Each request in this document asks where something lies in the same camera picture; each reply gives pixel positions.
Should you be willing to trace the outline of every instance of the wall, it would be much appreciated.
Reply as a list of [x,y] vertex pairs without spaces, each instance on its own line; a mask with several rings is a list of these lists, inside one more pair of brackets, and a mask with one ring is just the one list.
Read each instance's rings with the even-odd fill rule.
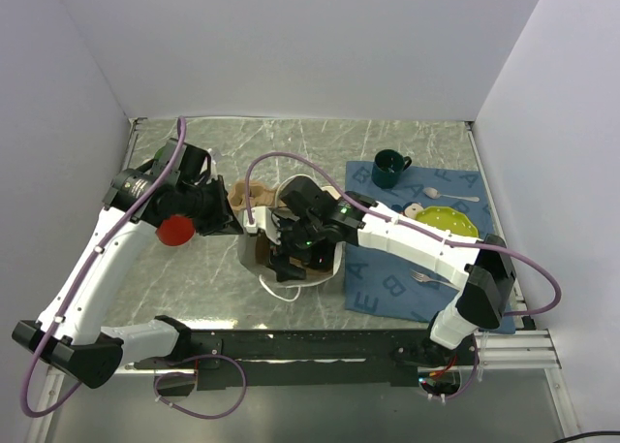
[[[620,6],[541,0],[476,120],[514,248],[557,274],[549,326],[585,429],[618,428]],[[531,305],[551,289],[519,272]]]
[[474,119],[538,0],[63,0],[130,116]]
[[0,21],[0,428],[3,441],[22,441],[30,354],[11,332],[37,317],[81,253],[129,125],[59,0],[0,0]]

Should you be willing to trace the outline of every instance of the spoon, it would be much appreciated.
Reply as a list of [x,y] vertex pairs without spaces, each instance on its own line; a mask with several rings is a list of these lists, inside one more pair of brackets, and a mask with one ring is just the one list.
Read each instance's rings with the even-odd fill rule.
[[470,201],[472,203],[477,203],[480,201],[481,198],[478,197],[463,197],[463,196],[451,196],[450,194],[441,194],[439,191],[437,191],[435,188],[424,188],[423,189],[423,193],[428,196],[430,199],[439,199],[442,196],[444,196],[445,198],[455,198],[455,199],[460,199],[461,201]]

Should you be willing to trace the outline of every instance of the marble tabletop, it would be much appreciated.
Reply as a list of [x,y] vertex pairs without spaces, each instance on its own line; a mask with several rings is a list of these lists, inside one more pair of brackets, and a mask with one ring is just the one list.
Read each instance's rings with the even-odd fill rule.
[[[128,151],[130,166],[152,158],[175,136],[174,125],[175,120],[140,120]],[[372,160],[385,148],[411,156],[417,166],[478,169],[463,122],[195,118],[188,120],[186,141],[220,151],[218,174],[228,187],[244,177],[254,158],[272,150],[308,157],[343,185],[347,160]],[[299,173],[313,174],[301,163],[273,158],[259,164],[252,178],[275,186]],[[303,288],[297,301],[279,301],[238,262],[237,240],[193,237],[180,247],[152,243],[130,269],[105,325],[133,325],[166,314],[202,329],[426,328],[345,310],[343,269],[323,285]]]

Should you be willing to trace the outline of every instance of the fork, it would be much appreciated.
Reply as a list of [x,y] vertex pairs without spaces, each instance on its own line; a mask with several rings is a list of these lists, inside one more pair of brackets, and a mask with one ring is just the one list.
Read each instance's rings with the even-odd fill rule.
[[428,283],[429,281],[436,281],[437,283],[441,283],[442,285],[450,286],[451,288],[458,290],[458,288],[455,285],[452,285],[448,281],[437,280],[435,278],[431,278],[427,274],[420,273],[419,271],[411,270],[411,277],[419,283]]

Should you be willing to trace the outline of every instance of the plate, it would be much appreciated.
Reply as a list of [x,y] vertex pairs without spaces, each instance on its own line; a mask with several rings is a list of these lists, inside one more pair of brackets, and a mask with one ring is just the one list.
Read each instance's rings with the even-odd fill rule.
[[427,207],[416,215],[416,220],[439,230],[450,230],[462,237],[478,237],[478,228],[462,212],[452,207]]

